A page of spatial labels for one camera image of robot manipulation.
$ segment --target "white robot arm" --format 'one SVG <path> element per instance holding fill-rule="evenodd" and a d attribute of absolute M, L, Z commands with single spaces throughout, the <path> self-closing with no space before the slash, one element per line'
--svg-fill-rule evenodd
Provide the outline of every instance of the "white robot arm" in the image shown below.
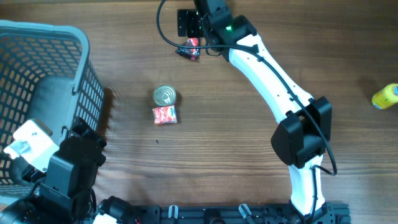
<path fill-rule="evenodd" d="M 257 44 L 259 47 L 259 55 L 264 57 L 279 72 L 289 87 L 294 90 L 298 99 L 304 106 L 310 104 L 310 99 L 313 99 L 312 95 L 301 89 L 278 65 L 264 46 L 260 35 L 248 35 L 239 40 L 237 44 L 248 47 Z M 254 87 L 256 87 L 257 91 L 271 108 L 278 124 L 287 117 L 286 114 L 289 111 L 296 113 L 301 110 L 301 107 L 299 107 L 295 101 L 291 100 L 291 96 L 287 93 L 286 88 L 280 80 L 275 76 L 275 73 L 264 63 L 258 62 L 256 57 L 241 50 L 231 49 L 229 51 L 229 61 L 238 70 L 244 73 Z M 301 169 L 297 168 L 295 165 L 289 166 L 290 179 L 292 181 L 291 201 L 302 215 L 309 214 L 313 206 L 314 190 L 310 168 L 313 167 L 313 165 L 320 166 L 322 157 L 323 156 L 314 157 L 306 162 L 305 166 Z M 325 198 L 321 191 L 320 170 L 318 169 L 316 172 L 318 188 L 316 210 L 318 210 L 322 204 L 325 203 Z"/>

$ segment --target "yellow object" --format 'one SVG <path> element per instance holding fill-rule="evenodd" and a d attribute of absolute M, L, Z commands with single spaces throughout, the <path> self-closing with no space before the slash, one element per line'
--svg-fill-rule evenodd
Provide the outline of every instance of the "yellow object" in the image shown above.
<path fill-rule="evenodd" d="M 372 97 L 377 109 L 387 109 L 398 103 L 398 84 L 390 84 Z"/>

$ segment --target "small red package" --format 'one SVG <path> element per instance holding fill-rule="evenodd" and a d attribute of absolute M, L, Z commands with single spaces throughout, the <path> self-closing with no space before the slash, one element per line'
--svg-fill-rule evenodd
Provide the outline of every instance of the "small red package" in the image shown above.
<path fill-rule="evenodd" d="M 155 124 L 170 124 L 177 122 L 177 115 L 175 114 L 175 107 L 172 106 L 163 106 L 160 108 L 152 109 L 155 116 Z"/>
<path fill-rule="evenodd" d="M 199 38 L 189 38 L 184 44 L 184 46 L 189 47 L 197 47 L 200 45 L 200 37 Z M 178 48 L 175 53 L 190 59 L 190 60 L 199 60 L 200 57 L 200 49 L 185 49 L 185 48 Z"/>

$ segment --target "basket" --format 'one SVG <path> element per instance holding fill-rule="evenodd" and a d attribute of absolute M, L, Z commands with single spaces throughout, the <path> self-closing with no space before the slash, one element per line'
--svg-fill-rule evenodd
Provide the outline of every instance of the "basket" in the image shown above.
<path fill-rule="evenodd" d="M 26 161 L 2 151 L 24 121 L 43 121 L 58 145 L 77 117 L 97 130 L 104 89 L 89 52 L 77 28 L 0 21 L 0 196 L 20 197 L 32 186 L 21 179 Z"/>

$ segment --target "wooden table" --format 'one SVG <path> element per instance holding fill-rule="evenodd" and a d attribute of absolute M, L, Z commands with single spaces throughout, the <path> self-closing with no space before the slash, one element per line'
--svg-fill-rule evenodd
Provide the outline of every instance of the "wooden table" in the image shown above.
<path fill-rule="evenodd" d="M 81 28 L 106 90 L 101 133 L 108 146 L 98 201 L 134 205 L 239 205 L 287 202 L 287 167 L 270 144 L 275 119 L 247 78 L 222 58 L 199 62 L 174 53 L 157 33 L 157 1 L 23 4 L 0 7 L 0 19 Z M 315 98 L 333 105 L 336 177 L 322 175 L 329 201 L 349 203 L 353 223 L 397 223 L 398 107 L 377 110 L 373 93 L 398 82 L 398 16 L 393 1 L 230 1 L 285 71 Z M 161 26 L 176 42 L 176 10 Z M 180 93 L 179 123 L 155 126 L 152 91 Z M 330 168 L 325 156 L 324 166 Z"/>

